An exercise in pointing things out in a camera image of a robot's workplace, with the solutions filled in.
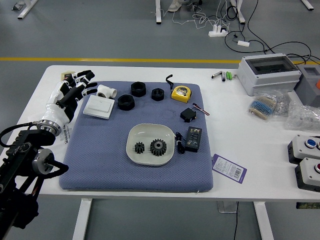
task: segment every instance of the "white plate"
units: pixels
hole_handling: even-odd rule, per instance
[[[166,143],[166,151],[162,156],[151,153],[150,144],[153,140],[161,139]],[[135,145],[138,142],[144,144],[144,152],[136,153]],[[169,162],[175,152],[175,134],[164,125],[142,123],[134,126],[126,141],[126,154],[137,164],[160,166]]]

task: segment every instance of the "shoe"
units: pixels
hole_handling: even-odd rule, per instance
[[[173,0],[171,5],[169,6],[168,12],[176,12],[181,8],[183,0]]]

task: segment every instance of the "black pipe fitting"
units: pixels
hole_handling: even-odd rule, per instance
[[[135,107],[134,97],[131,95],[122,95],[118,98],[118,107],[121,110],[129,111]]]
[[[135,97],[142,97],[146,95],[146,84],[144,82],[136,81],[131,84],[131,94]]]
[[[165,91],[161,88],[155,88],[151,92],[151,98],[155,101],[161,101],[165,98]]]

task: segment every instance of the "black gear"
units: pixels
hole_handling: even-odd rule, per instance
[[[142,142],[137,142],[136,145],[134,145],[134,151],[137,154],[142,154],[145,150],[145,145]]]
[[[150,150],[153,155],[162,156],[167,150],[167,144],[161,139],[155,139],[150,144]]]

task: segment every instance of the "blue cushion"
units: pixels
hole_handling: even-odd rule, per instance
[[[205,192],[213,187],[212,162],[205,115],[196,111],[197,118],[184,122],[180,113],[196,103],[203,107],[201,91],[196,84],[175,83],[191,89],[189,103],[171,98],[166,82],[146,82],[146,95],[133,97],[135,107],[120,110],[117,99],[131,94],[128,81],[99,82],[117,89],[109,120],[83,114],[89,97],[84,99],[68,143],[64,163],[68,172],[59,179],[62,189],[68,190],[148,190],[163,192]],[[154,101],[151,91],[164,90],[164,100]],[[177,148],[172,159],[161,166],[134,163],[127,156],[126,144],[130,130],[138,124],[160,124],[174,133],[187,136],[189,126],[202,128],[198,152],[179,154]]]

